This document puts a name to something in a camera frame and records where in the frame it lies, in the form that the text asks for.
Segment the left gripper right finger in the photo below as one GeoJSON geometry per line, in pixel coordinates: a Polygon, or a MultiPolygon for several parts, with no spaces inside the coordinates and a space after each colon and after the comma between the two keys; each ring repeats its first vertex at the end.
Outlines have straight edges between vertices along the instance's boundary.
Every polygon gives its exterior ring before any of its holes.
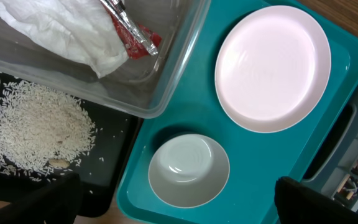
{"type": "Polygon", "coordinates": [[[274,204],[281,224],[358,224],[358,214],[287,176],[276,181],[274,204]]]}

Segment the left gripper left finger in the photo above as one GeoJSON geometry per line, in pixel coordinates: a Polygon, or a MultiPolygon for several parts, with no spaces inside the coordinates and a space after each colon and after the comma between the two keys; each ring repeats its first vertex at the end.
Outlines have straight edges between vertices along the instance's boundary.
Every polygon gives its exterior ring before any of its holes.
{"type": "Polygon", "coordinates": [[[71,173],[1,208],[0,223],[73,223],[80,208],[80,176],[71,173]]]}

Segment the red snack wrapper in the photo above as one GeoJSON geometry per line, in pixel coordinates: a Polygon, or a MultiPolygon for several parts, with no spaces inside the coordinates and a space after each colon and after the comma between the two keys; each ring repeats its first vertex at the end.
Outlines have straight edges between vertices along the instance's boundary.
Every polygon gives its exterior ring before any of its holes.
{"type": "Polygon", "coordinates": [[[119,0],[99,0],[111,16],[116,32],[131,59],[146,55],[158,55],[162,38],[157,33],[135,22],[126,12],[125,5],[119,0]]]}

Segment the grey bowl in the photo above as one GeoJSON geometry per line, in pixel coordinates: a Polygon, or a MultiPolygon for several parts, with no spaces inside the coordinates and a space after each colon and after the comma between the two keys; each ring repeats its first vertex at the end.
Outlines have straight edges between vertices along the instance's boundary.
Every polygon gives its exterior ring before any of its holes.
{"type": "Polygon", "coordinates": [[[153,193],[176,208],[200,207],[214,200],[230,176],[225,149],[201,134],[182,134],[163,143],[148,170],[153,193]]]}

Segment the white napkin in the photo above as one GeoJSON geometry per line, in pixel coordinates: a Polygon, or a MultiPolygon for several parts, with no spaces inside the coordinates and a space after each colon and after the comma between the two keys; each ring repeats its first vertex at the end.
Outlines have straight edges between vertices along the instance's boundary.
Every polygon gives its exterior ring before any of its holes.
{"type": "Polygon", "coordinates": [[[129,58],[99,0],[0,0],[0,18],[39,46],[90,66],[98,78],[129,58]]]}

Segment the rice pile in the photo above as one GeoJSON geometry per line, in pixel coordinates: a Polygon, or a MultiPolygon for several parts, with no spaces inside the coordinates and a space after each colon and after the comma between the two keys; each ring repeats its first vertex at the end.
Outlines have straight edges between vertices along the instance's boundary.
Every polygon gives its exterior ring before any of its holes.
{"type": "Polygon", "coordinates": [[[79,167],[98,129],[84,101],[64,92],[0,75],[0,174],[51,182],[79,167]]]}

